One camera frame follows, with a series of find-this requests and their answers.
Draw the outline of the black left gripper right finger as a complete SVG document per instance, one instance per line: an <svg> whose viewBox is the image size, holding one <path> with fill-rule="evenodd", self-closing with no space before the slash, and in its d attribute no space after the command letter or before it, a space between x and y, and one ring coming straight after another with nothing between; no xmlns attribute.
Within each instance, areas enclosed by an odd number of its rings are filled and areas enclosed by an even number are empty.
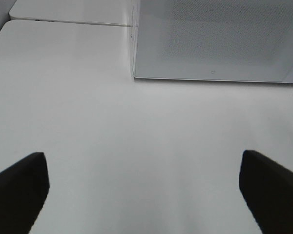
<svg viewBox="0 0 293 234"><path fill-rule="evenodd" d="M293 234L293 172L253 151L245 150L239 189L264 234Z"/></svg>

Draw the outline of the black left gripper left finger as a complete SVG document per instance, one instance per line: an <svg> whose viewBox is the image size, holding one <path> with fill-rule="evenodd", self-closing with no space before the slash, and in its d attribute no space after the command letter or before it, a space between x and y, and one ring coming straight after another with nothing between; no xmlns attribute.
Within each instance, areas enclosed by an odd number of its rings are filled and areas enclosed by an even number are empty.
<svg viewBox="0 0 293 234"><path fill-rule="evenodd" d="M29 233L49 188L42 152L32 153L0 172L0 234Z"/></svg>

